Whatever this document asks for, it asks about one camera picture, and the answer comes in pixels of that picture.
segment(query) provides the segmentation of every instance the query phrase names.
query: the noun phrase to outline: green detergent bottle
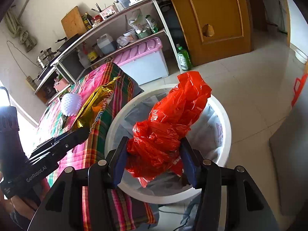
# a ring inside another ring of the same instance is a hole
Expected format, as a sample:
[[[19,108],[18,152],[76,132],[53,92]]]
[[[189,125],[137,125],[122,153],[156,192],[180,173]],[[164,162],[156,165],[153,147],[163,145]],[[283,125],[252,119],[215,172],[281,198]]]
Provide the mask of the green detergent bottle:
[[[181,47],[179,44],[177,44],[177,55],[179,57],[182,70],[191,70],[193,66],[190,61],[189,53],[186,49],[183,49],[183,47]]]

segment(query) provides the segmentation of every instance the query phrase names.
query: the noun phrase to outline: striped tablecloth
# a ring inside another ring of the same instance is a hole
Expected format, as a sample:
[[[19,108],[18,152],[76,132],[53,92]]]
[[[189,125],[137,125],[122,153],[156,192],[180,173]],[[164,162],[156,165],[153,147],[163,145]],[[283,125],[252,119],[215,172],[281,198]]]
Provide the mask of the striped tablecloth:
[[[137,83],[111,62],[95,69],[68,88],[70,93],[80,94],[84,103],[98,86],[108,83],[116,76],[120,76],[120,78],[116,81],[113,99],[105,109],[89,139],[70,150],[59,162],[59,168],[48,177],[50,185],[56,181],[64,168],[72,166],[75,169],[82,169],[90,167],[96,161],[104,158],[105,139],[113,119],[127,102],[141,92]],[[70,129],[75,116],[69,117],[62,129],[61,114],[60,101],[55,99],[40,120],[35,146]],[[153,224],[156,222],[148,203],[131,198],[119,188],[109,190],[108,194],[113,219],[118,230],[133,230],[142,223]],[[83,190],[83,216],[84,230],[90,230],[86,187]]]

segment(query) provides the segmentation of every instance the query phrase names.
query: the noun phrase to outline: electrical outlet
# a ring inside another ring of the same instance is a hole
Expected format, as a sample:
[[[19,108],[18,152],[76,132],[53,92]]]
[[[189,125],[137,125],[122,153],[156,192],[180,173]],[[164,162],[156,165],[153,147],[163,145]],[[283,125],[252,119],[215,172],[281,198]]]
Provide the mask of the electrical outlet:
[[[29,86],[32,88],[33,91],[36,91],[36,89],[38,88],[38,86],[36,85],[36,83],[34,82],[34,80],[31,78],[31,76],[27,76],[26,78],[27,83],[29,84]]]

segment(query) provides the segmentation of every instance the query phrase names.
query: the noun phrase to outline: silver screw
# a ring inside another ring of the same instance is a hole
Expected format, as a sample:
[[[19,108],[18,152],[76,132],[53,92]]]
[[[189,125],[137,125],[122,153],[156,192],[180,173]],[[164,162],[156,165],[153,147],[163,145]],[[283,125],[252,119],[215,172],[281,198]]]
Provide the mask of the silver screw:
[[[245,169],[242,166],[237,166],[236,170],[241,172],[241,173],[245,171]]]
[[[204,160],[203,160],[203,164],[204,164],[204,165],[211,165],[211,164],[212,164],[212,161],[209,160],[209,159],[204,159]]]
[[[98,161],[99,166],[105,166],[106,164],[107,164],[107,161],[105,161],[105,160]]]
[[[72,167],[67,167],[67,168],[64,169],[64,171],[65,171],[66,173],[70,173],[70,172],[73,171],[73,168],[72,168]]]

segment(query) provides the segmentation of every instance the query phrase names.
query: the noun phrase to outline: gold snack bag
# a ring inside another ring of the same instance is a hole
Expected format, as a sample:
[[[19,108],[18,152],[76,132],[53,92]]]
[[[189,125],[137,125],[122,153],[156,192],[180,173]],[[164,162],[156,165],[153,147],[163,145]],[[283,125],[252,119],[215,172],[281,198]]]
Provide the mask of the gold snack bag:
[[[71,130],[88,127],[90,128],[90,132],[92,132],[106,106],[112,100],[115,83],[118,78],[120,77],[117,76],[111,82],[101,85],[94,90],[79,111]]]

